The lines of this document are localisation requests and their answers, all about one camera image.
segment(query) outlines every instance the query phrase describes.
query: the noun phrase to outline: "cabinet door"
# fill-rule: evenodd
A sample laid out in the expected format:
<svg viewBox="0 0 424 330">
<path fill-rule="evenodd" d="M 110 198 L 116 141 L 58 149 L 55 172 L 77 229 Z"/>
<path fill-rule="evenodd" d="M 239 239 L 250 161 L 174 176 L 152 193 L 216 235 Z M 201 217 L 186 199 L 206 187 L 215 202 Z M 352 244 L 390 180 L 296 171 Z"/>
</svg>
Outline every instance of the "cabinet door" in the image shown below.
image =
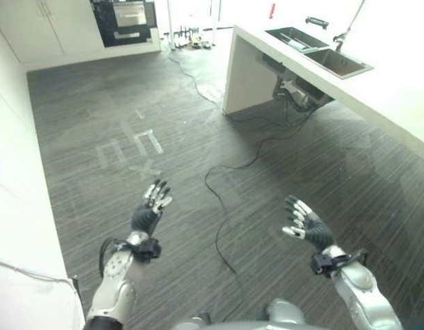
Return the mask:
<svg viewBox="0 0 424 330">
<path fill-rule="evenodd" d="M 33 132 L 34 120 L 30 106 L 25 70 L 0 31 L 0 95 L 17 117 Z"/>
<path fill-rule="evenodd" d="M 53 217 L 38 213 L 2 185 L 0 257 L 30 269 L 66 276 Z"/>
<path fill-rule="evenodd" d="M 36 136 L 29 132 L 0 96 L 0 185 L 28 204 L 38 201 L 34 175 Z"/>
<path fill-rule="evenodd" d="M 89 0 L 42 0 L 66 54 L 105 49 Z"/>
<path fill-rule="evenodd" d="M 0 0 L 0 30 L 22 63 L 63 56 L 41 0 Z"/>
</svg>

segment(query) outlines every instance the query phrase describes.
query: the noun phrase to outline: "black cable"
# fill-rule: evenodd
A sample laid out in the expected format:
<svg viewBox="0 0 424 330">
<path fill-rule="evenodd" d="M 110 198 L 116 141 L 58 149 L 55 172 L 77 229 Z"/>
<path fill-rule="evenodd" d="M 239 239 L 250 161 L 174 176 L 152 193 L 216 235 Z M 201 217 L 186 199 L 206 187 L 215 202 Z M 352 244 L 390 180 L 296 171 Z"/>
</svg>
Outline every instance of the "black cable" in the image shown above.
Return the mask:
<svg viewBox="0 0 424 330">
<path fill-rule="evenodd" d="M 288 101 L 291 103 L 291 105 L 293 106 L 293 108 L 295 108 L 297 112 L 302 112 L 302 113 L 309 112 L 309 111 L 312 111 L 317 106 L 316 104 L 311 104 L 308 107 L 303 107 L 297 104 L 296 100 L 293 98 L 292 93 L 287 88 L 279 88 L 279 91 L 281 93 L 284 93 L 285 97 L 288 99 Z"/>
<path fill-rule="evenodd" d="M 220 238 L 221 230 L 224 227 L 224 225 L 229 222 L 230 218 L 229 218 L 229 214 L 227 212 L 226 206 L 224 205 L 224 202 L 223 202 L 221 196 L 209 185 L 207 179 L 208 179 L 209 175 L 212 173 L 212 171 L 215 170 L 216 168 L 227 168 L 227 169 L 231 169 L 231 170 L 241 170 L 243 168 L 248 168 L 250 165 L 252 165 L 253 163 L 255 163 L 258 160 L 262 146 L 267 141 L 284 141 L 284 140 L 289 140 L 289 139 L 293 138 L 295 135 L 297 135 L 302 130 L 305 123 L 307 123 L 308 119 L 310 119 L 310 116 L 307 116 L 306 119 L 301 123 L 301 126 L 299 126 L 298 129 L 295 132 L 293 132 L 293 134 L 291 134 L 289 136 L 286 136 L 286 137 L 272 136 L 272 137 L 267 137 L 267 138 L 263 139 L 257 147 L 255 157 L 252 160 L 250 160 L 249 162 L 247 162 L 243 165 L 240 165 L 240 166 L 217 165 L 217 166 L 211 167 L 208 170 L 207 174 L 204 176 L 204 184 L 209 189 L 209 191 L 211 191 L 211 193 L 213 193 L 217 197 L 217 199 L 218 199 L 218 201 L 219 201 L 219 203 L 220 203 L 220 205 L 223 209 L 223 213 L 224 213 L 224 220 L 221 222 L 221 224 L 218 228 L 217 234 L 215 236 L 215 248 L 218 252 L 218 255 L 222 259 L 223 263 L 230 269 L 230 271 L 235 276 L 235 279 L 236 279 L 237 284 L 238 284 L 238 286 L 241 290 L 241 295 L 242 295 L 241 302 L 224 317 L 223 322 L 226 321 L 245 302 L 246 295 L 244 293 L 244 288 L 243 288 L 242 282 L 240 280 L 240 275 L 235 270 L 235 268 L 229 263 L 229 261 L 226 259 L 226 257 L 223 255 L 223 253 L 220 250 L 220 246 L 218 245 L 218 240 Z"/>
<path fill-rule="evenodd" d="M 109 237 L 107 239 L 105 239 L 102 243 L 102 246 L 100 247 L 100 252 L 99 252 L 99 274 L 100 277 L 103 278 L 103 271 L 105 269 L 105 253 L 107 251 L 107 248 L 109 246 L 109 244 L 113 243 L 115 241 L 115 239 Z"/>
<path fill-rule="evenodd" d="M 186 72 L 184 70 L 181 62 L 173 59 L 170 56 L 168 56 L 168 58 L 169 58 L 169 60 L 171 60 L 172 62 L 177 63 L 180 66 L 180 70 L 181 70 L 181 72 L 185 76 L 188 76 L 188 77 L 190 77 L 193 80 L 193 82 L 195 84 L 195 89 L 196 89 L 198 95 L 200 95 L 205 100 L 208 100 L 209 102 L 212 102 L 213 104 L 217 105 L 218 107 L 221 107 L 217 102 L 208 99 L 206 96 L 203 96 L 200 93 L 200 91 L 198 90 L 198 85 L 197 85 L 197 81 L 196 81 L 195 76 L 193 76 L 193 75 L 189 74 L 188 72 Z M 311 115 L 316 111 L 316 108 L 311 109 L 311 107 L 309 107 L 305 111 L 299 111 L 299 112 L 307 112 L 307 115 L 305 115 L 302 118 L 299 118 L 299 119 L 295 120 L 294 122 L 290 122 L 288 120 L 288 102 L 290 102 L 293 106 L 294 106 L 294 103 L 296 104 L 296 102 L 295 102 L 295 100 L 293 99 L 293 96 L 290 93 L 285 93 L 285 96 L 286 96 L 286 98 L 284 99 L 284 102 L 285 102 L 285 105 L 286 105 L 286 110 L 285 110 L 285 118 L 284 118 L 285 119 L 285 123 L 283 123 L 283 124 L 278 124 L 278 123 L 273 122 L 272 120 L 270 120 L 268 118 L 265 118 L 265 117 L 262 117 L 262 116 L 256 116 L 256 117 L 247 118 L 247 119 L 244 119 L 244 120 L 238 120 L 238 119 L 235 119 L 235 118 L 232 118 L 232 117 L 229 117 L 229 116 L 227 116 L 227 118 L 229 118 L 230 120 L 232 120 L 234 122 L 248 122 L 248 121 L 251 121 L 251 120 L 258 120 L 259 119 L 259 120 L 265 120 L 265 121 L 270 122 L 271 124 L 273 124 L 275 126 L 279 126 L 279 127 L 297 127 L 297 130 L 293 134 L 291 134 L 289 136 L 285 136 L 285 137 L 278 137 L 277 135 L 276 136 L 271 136 L 271 137 L 266 137 L 265 139 L 261 140 L 261 142 L 259 143 L 259 145 L 257 147 L 257 150 L 256 150 L 256 153 L 255 153 L 255 157 L 251 161 L 249 161 L 249 162 L 247 162 L 247 163 L 245 163 L 243 165 L 240 165 L 240 166 L 227 166 L 227 165 L 214 166 L 214 167 L 211 167 L 207 171 L 207 174 L 204 176 L 204 184 L 205 184 L 205 186 L 209 189 L 209 191 L 211 191 L 211 193 L 213 193 L 217 197 L 217 199 L 218 199 L 218 201 L 219 201 L 219 203 L 221 205 L 221 208 L 223 209 L 223 214 L 224 214 L 224 220 L 221 222 L 220 226 L 218 227 L 217 233 L 215 235 L 215 248 L 216 248 L 217 253 L 220 256 L 222 262 L 229 268 L 229 270 L 234 275 L 235 280 L 236 280 L 236 282 L 238 284 L 238 287 L 239 287 L 239 289 L 241 291 L 241 301 L 232 310 L 230 310 L 230 312 L 227 313 L 227 315 L 223 318 L 223 321 L 222 322 L 226 322 L 227 319 L 233 313 L 235 313 L 244 304 L 244 302 L 246 301 L 246 294 L 244 292 L 244 287 L 242 285 L 242 282 L 241 282 L 241 279 L 240 279 L 240 275 L 235 270 L 235 268 L 229 263 L 229 261 L 226 259 L 226 257 L 223 255 L 223 253 L 220 250 L 220 246 L 218 245 L 218 241 L 220 239 L 220 233 L 222 231 L 222 228 L 224 227 L 224 225 L 226 223 L 229 222 L 230 218 L 229 218 L 229 214 L 227 212 L 226 206 L 224 205 L 224 202 L 223 202 L 221 196 L 209 185 L 209 183 L 207 182 L 207 178 L 212 173 L 212 171 L 215 170 L 216 168 L 227 168 L 227 169 L 230 169 L 230 170 L 240 170 L 240 169 L 243 169 L 243 168 L 248 168 L 250 165 L 252 165 L 253 163 L 255 163 L 258 160 L 259 154 L 261 153 L 261 148 L 262 148 L 262 146 L 266 142 L 268 142 L 268 141 L 284 141 L 284 140 L 289 140 L 289 139 L 293 138 L 295 135 L 297 135 L 302 130 L 302 128 L 304 127 L 305 123 L 307 123 L 307 121 L 310 119 Z"/>
</svg>

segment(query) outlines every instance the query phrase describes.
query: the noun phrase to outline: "sink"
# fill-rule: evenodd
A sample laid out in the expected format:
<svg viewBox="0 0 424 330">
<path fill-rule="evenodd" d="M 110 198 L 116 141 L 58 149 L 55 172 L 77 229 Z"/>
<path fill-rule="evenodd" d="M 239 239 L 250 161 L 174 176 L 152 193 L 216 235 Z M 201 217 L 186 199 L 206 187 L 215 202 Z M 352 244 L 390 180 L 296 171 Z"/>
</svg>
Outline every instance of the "sink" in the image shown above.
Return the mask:
<svg viewBox="0 0 424 330">
<path fill-rule="evenodd" d="M 340 79 L 353 77 L 372 69 L 370 65 L 348 58 L 332 49 L 320 49 L 304 55 Z"/>
<path fill-rule="evenodd" d="M 328 47 L 326 43 L 294 27 L 284 27 L 282 29 L 269 30 L 266 32 L 302 53 Z"/>
</svg>

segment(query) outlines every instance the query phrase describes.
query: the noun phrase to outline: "gray carpet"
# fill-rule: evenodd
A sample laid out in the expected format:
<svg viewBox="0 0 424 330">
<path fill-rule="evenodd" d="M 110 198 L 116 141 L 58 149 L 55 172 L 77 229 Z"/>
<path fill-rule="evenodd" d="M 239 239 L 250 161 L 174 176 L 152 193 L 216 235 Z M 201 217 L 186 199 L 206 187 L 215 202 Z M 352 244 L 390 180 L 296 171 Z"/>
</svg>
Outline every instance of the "gray carpet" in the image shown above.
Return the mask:
<svg viewBox="0 0 424 330">
<path fill-rule="evenodd" d="M 223 213 L 204 175 L 217 164 L 249 161 L 263 138 L 293 129 L 230 121 L 169 60 L 182 61 L 198 88 L 220 103 L 231 31 L 221 37 L 212 50 L 164 50 L 29 74 L 56 227 L 67 272 L 80 278 L 85 312 L 100 283 L 103 239 L 128 235 L 129 218 L 155 177 L 169 181 L 174 202 L 156 230 L 162 257 L 149 266 L 128 329 L 169 329 L 202 310 L 221 320 L 240 301 L 214 248 Z M 279 122 L 282 111 L 270 104 L 238 118 Z M 251 167 L 218 169 L 209 182 L 229 211 L 220 245 L 245 289 L 231 320 L 253 319 L 258 307 L 282 297 L 309 323 L 354 328 L 330 281 L 312 275 L 312 247 L 279 231 L 284 197 L 294 194 L 344 249 L 368 249 L 368 265 L 404 325 L 424 324 L 424 161 L 373 124 L 332 102 L 293 139 L 266 143 Z"/>
</svg>

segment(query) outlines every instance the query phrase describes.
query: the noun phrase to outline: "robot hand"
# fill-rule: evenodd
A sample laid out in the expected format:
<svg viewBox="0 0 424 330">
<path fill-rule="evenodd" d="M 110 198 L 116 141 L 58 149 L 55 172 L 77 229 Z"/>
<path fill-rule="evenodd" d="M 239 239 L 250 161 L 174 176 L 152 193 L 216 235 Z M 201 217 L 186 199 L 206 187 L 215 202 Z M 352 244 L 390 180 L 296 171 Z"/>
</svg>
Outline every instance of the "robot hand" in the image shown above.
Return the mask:
<svg viewBox="0 0 424 330">
<path fill-rule="evenodd" d="M 282 232 L 299 239 L 305 239 L 312 243 L 318 252 L 335 244 L 335 236 L 330 228 L 300 199 L 295 196 L 286 198 L 286 210 L 291 213 L 288 217 L 295 225 L 283 227 Z"/>
<path fill-rule="evenodd" d="M 146 232 L 149 237 L 152 236 L 162 217 L 163 208 L 172 202 L 172 197 L 167 196 L 170 188 L 166 187 L 163 190 L 166 183 L 158 179 L 146 190 L 143 195 L 145 203 L 137 208 L 132 217 L 132 230 Z"/>
</svg>

